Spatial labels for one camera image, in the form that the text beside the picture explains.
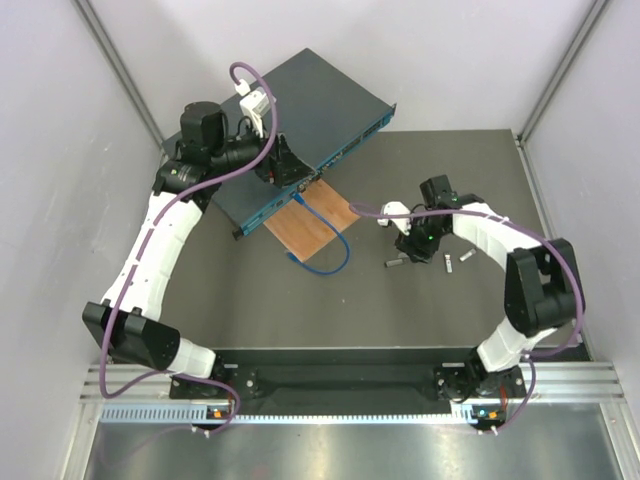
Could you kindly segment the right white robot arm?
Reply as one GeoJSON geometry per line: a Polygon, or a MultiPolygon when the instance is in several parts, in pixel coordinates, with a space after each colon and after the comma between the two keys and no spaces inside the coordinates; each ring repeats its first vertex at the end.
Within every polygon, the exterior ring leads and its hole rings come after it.
{"type": "Polygon", "coordinates": [[[403,203],[385,204],[380,225],[399,231],[396,248],[413,263],[428,263],[441,239],[454,235],[470,242],[505,273],[505,317],[466,362],[467,384],[487,396],[522,355],[564,325],[582,317],[585,302],[572,245],[546,240],[499,216],[481,197],[460,195],[445,175],[420,186],[423,211],[403,203]]]}

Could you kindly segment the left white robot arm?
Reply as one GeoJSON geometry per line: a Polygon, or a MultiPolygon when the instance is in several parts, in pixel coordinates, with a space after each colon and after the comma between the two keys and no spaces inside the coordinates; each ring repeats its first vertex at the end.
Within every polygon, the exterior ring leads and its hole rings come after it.
{"type": "Polygon", "coordinates": [[[114,283],[98,302],[89,302],[82,321],[101,349],[101,358],[192,377],[205,396],[226,387],[216,354],[161,323],[164,295],[191,231],[222,184],[253,171],[278,188],[304,179],[310,169],[278,131],[278,112],[267,96],[240,102],[244,132],[228,133],[228,117],[215,102],[187,105],[180,118],[175,155],[156,173],[145,219],[114,283]]]}

